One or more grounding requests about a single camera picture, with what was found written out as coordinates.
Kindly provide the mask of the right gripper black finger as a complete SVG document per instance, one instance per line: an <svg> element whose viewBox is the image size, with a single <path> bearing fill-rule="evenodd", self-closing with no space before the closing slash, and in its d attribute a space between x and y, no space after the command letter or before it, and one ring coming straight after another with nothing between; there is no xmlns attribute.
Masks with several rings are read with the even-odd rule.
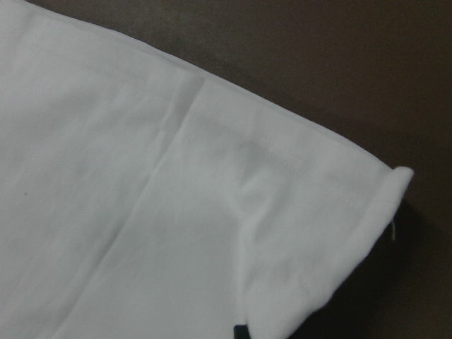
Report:
<svg viewBox="0 0 452 339"><path fill-rule="evenodd" d="M234 327L234 339L251 339L249 328L246 324Z"/></svg>

